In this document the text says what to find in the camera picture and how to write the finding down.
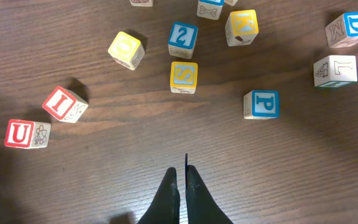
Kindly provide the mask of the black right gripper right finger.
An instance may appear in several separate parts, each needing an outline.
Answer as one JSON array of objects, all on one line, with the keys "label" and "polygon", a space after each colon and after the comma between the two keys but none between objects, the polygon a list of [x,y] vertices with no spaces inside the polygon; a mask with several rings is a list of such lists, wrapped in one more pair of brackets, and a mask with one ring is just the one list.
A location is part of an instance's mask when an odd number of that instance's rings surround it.
[{"label": "black right gripper right finger", "polygon": [[186,206],[189,224],[232,224],[219,208],[193,165],[185,154]]}]

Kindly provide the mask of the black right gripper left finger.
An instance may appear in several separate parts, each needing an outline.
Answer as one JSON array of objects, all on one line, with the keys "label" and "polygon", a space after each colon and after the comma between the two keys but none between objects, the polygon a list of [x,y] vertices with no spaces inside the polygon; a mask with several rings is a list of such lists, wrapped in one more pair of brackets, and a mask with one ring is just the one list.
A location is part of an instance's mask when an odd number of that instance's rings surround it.
[{"label": "black right gripper left finger", "polygon": [[179,224],[180,194],[177,172],[167,169],[152,203],[137,224]]}]

